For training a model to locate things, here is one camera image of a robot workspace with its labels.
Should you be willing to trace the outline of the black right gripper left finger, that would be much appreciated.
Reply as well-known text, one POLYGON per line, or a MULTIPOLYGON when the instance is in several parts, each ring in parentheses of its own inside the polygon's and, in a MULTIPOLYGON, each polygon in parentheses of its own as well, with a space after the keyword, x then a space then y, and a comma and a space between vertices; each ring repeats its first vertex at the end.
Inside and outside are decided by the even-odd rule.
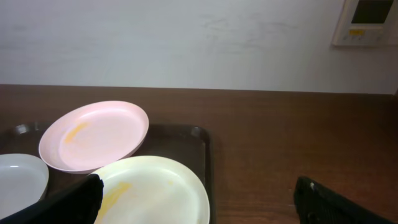
POLYGON ((99 175, 87 175, 52 197, 1 219, 1 223, 94 223, 101 208, 103 188, 99 175))

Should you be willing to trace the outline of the white plate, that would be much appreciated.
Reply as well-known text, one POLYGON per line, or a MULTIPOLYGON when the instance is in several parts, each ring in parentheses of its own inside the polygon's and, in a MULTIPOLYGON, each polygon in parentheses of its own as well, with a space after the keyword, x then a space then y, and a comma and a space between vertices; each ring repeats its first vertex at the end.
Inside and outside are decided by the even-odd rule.
POLYGON ((1 155, 1 218, 6 218, 43 199, 49 169, 38 157, 28 154, 1 155))

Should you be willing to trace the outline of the cream yellow plate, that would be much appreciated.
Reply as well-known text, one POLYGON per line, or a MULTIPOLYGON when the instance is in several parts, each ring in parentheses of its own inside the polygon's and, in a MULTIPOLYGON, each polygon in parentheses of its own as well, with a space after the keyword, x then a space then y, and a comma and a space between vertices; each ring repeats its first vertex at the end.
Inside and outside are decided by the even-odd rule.
POLYGON ((135 156, 95 172, 104 183, 96 223, 209 224, 205 186, 185 165, 135 156))

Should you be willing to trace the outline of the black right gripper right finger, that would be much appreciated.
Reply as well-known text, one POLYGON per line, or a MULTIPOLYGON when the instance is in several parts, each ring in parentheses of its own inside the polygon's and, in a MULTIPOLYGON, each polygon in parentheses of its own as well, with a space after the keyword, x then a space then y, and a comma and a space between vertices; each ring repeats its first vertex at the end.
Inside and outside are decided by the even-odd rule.
POLYGON ((306 176, 297 179, 294 205, 301 224, 393 224, 306 176))

